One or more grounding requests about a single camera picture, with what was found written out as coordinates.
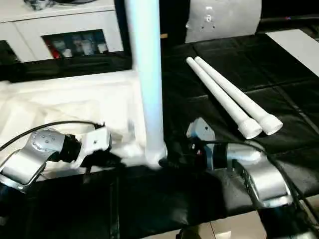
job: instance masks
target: white cap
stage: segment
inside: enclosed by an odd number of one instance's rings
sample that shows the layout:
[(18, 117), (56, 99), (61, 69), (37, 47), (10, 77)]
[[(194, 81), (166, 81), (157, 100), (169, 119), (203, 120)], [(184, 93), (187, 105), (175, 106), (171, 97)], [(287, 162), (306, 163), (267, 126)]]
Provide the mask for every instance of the white cap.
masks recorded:
[(238, 130), (246, 139), (252, 139), (259, 135), (263, 129), (261, 126), (252, 118), (248, 118), (238, 125)]
[(276, 116), (268, 114), (259, 121), (266, 135), (272, 135), (284, 125)]

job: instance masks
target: white tube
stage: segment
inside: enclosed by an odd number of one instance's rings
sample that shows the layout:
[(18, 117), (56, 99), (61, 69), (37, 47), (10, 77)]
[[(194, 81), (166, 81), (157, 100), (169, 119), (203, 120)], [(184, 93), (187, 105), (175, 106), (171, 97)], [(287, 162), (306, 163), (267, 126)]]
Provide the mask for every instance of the white tube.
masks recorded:
[(250, 118), (224, 91), (215, 83), (211, 77), (193, 60), (188, 57), (186, 62), (199, 76), (204, 85), (210, 90), (214, 97), (225, 108), (229, 115), (238, 125), (238, 130), (246, 139), (256, 137), (262, 131), (260, 125)]
[(260, 124), (266, 135), (274, 134), (281, 129), (283, 123), (277, 117), (267, 113), (199, 56), (195, 57), (195, 61), (231, 98)]
[(160, 66), (160, 7), (158, 0), (126, 0), (133, 70), (141, 83), (148, 166), (159, 167), (166, 157)]

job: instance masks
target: black tabletop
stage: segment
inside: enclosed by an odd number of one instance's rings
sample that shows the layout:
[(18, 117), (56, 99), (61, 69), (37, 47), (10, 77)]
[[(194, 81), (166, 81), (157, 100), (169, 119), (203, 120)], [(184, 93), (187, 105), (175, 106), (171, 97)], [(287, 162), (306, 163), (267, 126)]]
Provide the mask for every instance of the black tabletop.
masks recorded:
[[(256, 140), (307, 195), (319, 192), (319, 80), (266, 35), (184, 44), (162, 50), (164, 136), (185, 135), (202, 117), (217, 139), (243, 140), (226, 111), (186, 64), (200, 56), (283, 128)], [(129, 69), (122, 54), (18, 64), (13, 82)], [(18, 238), (142, 238), (253, 210), (239, 177), (133, 167), (36, 183), (3, 235)]]

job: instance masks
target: cabinet glass door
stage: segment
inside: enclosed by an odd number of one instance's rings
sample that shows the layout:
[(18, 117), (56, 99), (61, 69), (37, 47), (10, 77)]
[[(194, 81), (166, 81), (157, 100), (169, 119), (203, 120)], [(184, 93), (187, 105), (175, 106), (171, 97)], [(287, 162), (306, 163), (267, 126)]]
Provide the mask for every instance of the cabinet glass door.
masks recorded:
[(53, 58), (96, 55), (108, 51), (101, 29), (45, 35), (42, 39)]
[(7, 41), (0, 41), (0, 65), (9, 65), (20, 62)]

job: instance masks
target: tiled floor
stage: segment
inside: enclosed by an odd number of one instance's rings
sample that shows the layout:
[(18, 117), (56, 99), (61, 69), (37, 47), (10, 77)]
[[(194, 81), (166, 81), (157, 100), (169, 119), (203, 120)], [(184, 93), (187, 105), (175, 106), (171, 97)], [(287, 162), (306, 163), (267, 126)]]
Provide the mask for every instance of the tiled floor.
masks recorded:
[[(309, 197), (309, 202), (319, 211), (319, 195)], [(193, 231), (198, 231), (201, 239), (265, 239), (266, 232), (257, 212), (250, 212), (234, 217), (203, 223)], [(179, 230), (145, 239), (175, 239)]]

